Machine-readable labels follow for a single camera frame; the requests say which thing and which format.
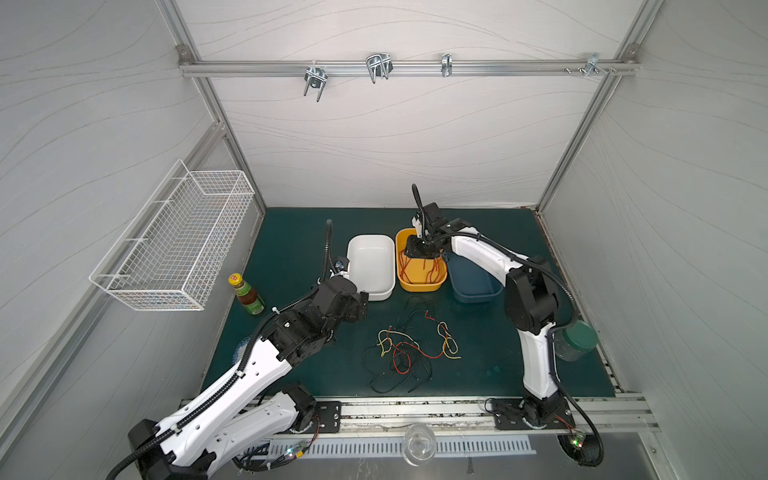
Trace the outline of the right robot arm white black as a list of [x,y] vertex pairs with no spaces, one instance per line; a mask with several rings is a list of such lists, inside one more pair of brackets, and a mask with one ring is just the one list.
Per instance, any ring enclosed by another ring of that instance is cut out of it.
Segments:
[[422,202],[418,187],[411,186],[417,213],[416,233],[406,242],[409,258],[433,259],[451,252],[473,262],[505,289],[505,315],[517,330],[523,359],[524,395],[511,411],[533,429],[543,429],[558,410],[574,407],[586,421],[584,433],[571,426],[560,435],[561,450],[582,467],[596,468],[605,449],[599,430],[563,386],[556,366],[555,336],[575,325],[578,310],[574,296],[542,257],[518,254],[479,232],[461,218],[449,220],[439,206]]

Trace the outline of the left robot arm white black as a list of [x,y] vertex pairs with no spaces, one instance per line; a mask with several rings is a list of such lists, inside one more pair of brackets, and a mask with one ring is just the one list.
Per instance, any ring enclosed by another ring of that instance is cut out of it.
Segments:
[[323,272],[300,299],[273,311],[255,329],[239,361],[184,407],[145,419],[129,433],[130,453],[107,474],[135,465],[144,479],[207,479],[258,441],[312,420],[314,397],[300,384],[258,408],[247,406],[293,368],[319,352],[344,322],[363,320],[368,295],[331,257],[333,224],[324,233]]

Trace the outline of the yellow plastic bin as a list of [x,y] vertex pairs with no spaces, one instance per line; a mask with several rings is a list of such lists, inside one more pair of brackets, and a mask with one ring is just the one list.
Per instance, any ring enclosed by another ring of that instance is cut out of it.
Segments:
[[437,291],[448,278],[446,262],[438,259],[411,259],[405,256],[407,237],[416,234],[415,228],[400,230],[395,237],[396,273],[400,286],[407,292]]

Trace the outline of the white plastic bin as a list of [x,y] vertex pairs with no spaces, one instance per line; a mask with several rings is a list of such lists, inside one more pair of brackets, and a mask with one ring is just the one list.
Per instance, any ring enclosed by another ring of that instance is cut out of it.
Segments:
[[387,300],[396,283],[395,243],[387,235],[358,235],[347,246],[348,278],[369,300]]

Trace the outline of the blue plastic bin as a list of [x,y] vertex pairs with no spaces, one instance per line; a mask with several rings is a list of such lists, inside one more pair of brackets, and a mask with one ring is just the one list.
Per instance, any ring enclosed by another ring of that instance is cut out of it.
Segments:
[[448,253],[446,265],[454,297],[460,303],[490,302],[503,292],[496,278],[465,257]]

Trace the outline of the sauce bottle yellow cap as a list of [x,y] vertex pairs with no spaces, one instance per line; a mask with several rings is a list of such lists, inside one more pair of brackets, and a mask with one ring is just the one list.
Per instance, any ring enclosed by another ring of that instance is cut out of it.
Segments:
[[232,286],[235,296],[243,308],[252,316],[260,315],[265,305],[261,297],[251,285],[246,282],[240,273],[233,273],[228,277],[228,282]]

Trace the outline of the clear glass cup front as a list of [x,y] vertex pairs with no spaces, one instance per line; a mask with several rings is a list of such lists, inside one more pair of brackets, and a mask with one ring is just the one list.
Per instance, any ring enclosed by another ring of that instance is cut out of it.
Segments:
[[424,423],[414,423],[406,430],[402,441],[402,456],[413,467],[428,464],[436,455],[437,438]]

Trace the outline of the metal clamp small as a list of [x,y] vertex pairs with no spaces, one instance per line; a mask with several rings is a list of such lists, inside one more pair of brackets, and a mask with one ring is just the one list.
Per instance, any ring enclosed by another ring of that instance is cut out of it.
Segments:
[[452,75],[453,57],[450,53],[445,53],[441,57],[441,75],[448,78]]

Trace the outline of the metal u-bolt clamp middle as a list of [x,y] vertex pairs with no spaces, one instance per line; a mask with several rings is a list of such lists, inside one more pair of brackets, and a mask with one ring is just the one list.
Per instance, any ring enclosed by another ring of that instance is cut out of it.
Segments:
[[379,78],[388,80],[393,70],[392,58],[389,53],[375,53],[368,56],[365,65],[373,84]]

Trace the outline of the metal u-bolt clamp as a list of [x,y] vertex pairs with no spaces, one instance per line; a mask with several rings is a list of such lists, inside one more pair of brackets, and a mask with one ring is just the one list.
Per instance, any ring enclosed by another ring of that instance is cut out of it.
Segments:
[[325,86],[328,81],[326,72],[317,66],[310,66],[305,70],[305,87],[303,95],[307,96],[310,90],[316,91],[315,101],[319,102],[322,98]]
[[393,70],[392,58],[389,53],[375,53],[368,56],[365,65],[373,84],[379,78],[388,80]]

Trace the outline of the metal u-bolt clamp left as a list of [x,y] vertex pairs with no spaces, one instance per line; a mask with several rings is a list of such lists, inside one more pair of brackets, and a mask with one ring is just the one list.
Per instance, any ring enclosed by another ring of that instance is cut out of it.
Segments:
[[319,102],[322,98],[325,86],[328,81],[326,72],[317,66],[310,66],[305,70],[305,87],[303,95],[307,96],[310,90],[316,91],[315,101]]

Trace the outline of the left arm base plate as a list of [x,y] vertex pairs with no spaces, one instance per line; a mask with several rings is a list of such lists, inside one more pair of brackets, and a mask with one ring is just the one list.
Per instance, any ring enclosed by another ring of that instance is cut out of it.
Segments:
[[338,433],[341,426],[340,401],[320,401],[298,413],[288,432],[293,434]]

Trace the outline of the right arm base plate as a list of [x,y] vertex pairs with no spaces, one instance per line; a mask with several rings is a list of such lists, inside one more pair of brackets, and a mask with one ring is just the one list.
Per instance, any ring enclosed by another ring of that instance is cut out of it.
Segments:
[[483,408],[497,430],[565,430],[575,428],[567,400],[559,395],[545,400],[535,397],[489,398]]

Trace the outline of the metal bracket right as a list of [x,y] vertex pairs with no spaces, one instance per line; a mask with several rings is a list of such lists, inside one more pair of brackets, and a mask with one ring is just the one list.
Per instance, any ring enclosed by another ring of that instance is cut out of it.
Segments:
[[618,73],[618,71],[613,67],[603,67],[600,63],[598,54],[592,54],[589,56],[585,63],[578,68],[566,67],[564,72],[570,76],[577,76],[581,78],[588,78],[591,76],[608,77]]

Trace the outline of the aluminium crossbar rail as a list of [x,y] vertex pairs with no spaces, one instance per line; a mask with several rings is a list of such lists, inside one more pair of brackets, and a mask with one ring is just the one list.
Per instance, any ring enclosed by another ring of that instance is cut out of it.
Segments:
[[[586,59],[575,60],[460,60],[453,57],[450,77],[570,76],[566,67],[578,68]],[[633,61],[600,59],[603,67],[613,67],[616,75],[634,75],[641,64]],[[392,60],[390,78],[421,78],[441,75],[441,58],[431,60]],[[322,68],[329,78],[369,77],[364,60],[315,61],[198,61],[180,66],[189,78],[302,78],[310,66]]]

